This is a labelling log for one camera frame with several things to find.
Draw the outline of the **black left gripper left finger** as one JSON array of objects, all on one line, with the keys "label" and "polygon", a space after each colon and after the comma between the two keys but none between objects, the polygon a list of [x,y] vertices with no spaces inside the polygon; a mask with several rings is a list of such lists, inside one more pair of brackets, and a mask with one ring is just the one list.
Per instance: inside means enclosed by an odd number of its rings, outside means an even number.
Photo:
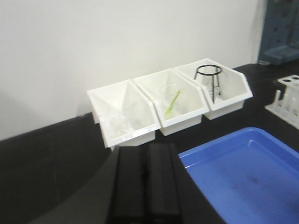
[{"label": "black left gripper left finger", "polygon": [[144,163],[139,147],[120,147],[112,224],[145,223]]}]

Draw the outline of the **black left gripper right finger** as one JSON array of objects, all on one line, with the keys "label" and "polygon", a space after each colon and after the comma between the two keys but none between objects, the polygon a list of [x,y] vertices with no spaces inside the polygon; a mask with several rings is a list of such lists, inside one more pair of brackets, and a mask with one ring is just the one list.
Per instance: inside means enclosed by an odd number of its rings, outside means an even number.
[{"label": "black left gripper right finger", "polygon": [[171,145],[150,144],[148,171],[149,223],[210,223],[205,199]]}]

